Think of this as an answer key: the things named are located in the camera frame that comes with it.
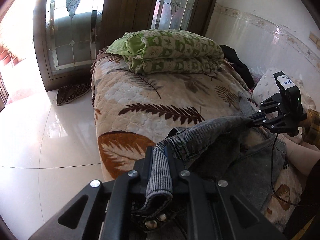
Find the yellow plaid sleeve forearm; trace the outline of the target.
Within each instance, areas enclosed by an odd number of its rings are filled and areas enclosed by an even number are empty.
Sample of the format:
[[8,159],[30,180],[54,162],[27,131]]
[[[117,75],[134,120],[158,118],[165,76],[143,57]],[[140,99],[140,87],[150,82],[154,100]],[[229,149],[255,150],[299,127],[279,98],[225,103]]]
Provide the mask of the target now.
[[302,127],[303,141],[320,148],[320,123],[319,112],[313,109],[308,109],[307,118],[299,123]]

